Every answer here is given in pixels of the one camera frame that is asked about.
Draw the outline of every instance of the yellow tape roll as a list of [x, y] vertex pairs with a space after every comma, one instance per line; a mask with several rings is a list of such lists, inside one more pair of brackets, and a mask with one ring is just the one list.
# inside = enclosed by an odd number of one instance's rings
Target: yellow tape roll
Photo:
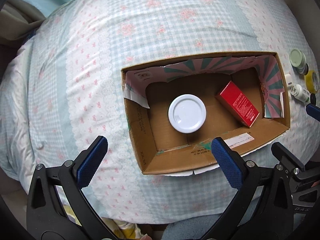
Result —
[[307, 89], [310, 93], [318, 92], [319, 80], [314, 70], [309, 70], [308, 74], [305, 75], [304, 80], [306, 82]]

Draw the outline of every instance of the white cap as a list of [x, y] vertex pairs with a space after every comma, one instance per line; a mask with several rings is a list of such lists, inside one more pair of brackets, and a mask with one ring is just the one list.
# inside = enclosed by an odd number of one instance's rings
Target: white cap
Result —
[[304, 68], [306, 62], [306, 55], [304, 55], [304, 53], [301, 50], [293, 48], [290, 51], [289, 59], [292, 66], [296, 68]]
[[192, 133], [198, 130], [206, 117], [204, 103], [194, 95], [182, 95], [172, 101], [168, 116], [171, 125], [179, 132]]
[[290, 74], [285, 74], [284, 75], [284, 78], [285, 78], [285, 82], [287, 83], [287, 88], [291, 88], [292, 87], [292, 77]]

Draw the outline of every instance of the bed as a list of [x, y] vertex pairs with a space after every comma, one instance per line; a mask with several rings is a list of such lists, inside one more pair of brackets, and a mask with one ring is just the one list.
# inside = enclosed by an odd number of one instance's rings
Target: bed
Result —
[[[83, 189], [101, 217], [164, 224], [222, 213], [236, 190], [219, 168], [190, 176], [142, 175], [120, 70], [214, 51], [276, 51], [284, 72], [305, 86], [289, 61], [294, 47], [317, 71], [283, 0], [72, 0], [43, 22], [7, 67], [0, 85], [0, 166], [28, 192], [38, 163], [62, 165], [103, 135], [108, 153]], [[277, 141], [306, 163], [320, 143], [319, 123], [291, 97], [290, 109], [291, 128]], [[270, 145], [245, 159], [276, 164]]]

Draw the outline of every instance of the red box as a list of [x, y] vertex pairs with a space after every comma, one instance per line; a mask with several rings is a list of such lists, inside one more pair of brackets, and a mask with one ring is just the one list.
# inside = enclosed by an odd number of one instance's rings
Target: red box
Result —
[[216, 98], [236, 119], [248, 127], [252, 126], [259, 115], [259, 111], [232, 81]]

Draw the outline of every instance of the white plastic container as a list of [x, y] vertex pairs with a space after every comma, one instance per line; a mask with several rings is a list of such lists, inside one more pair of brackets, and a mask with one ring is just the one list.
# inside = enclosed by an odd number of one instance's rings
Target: white plastic container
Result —
[[305, 104], [310, 103], [310, 93], [308, 90], [304, 89], [302, 86], [298, 84], [293, 84], [291, 87], [290, 93], [301, 102]]
[[285, 74], [284, 75], [284, 78], [285, 78], [285, 82], [287, 83], [287, 89], [290, 89], [292, 87], [292, 77], [290, 74]]
[[302, 75], [306, 75], [309, 71], [309, 67], [306, 60], [306, 55], [297, 49], [293, 48], [289, 54], [290, 63], [297, 69], [297, 72]]
[[171, 125], [182, 133], [198, 130], [203, 125], [206, 114], [207, 111], [201, 99], [189, 94], [173, 100], [168, 110]]

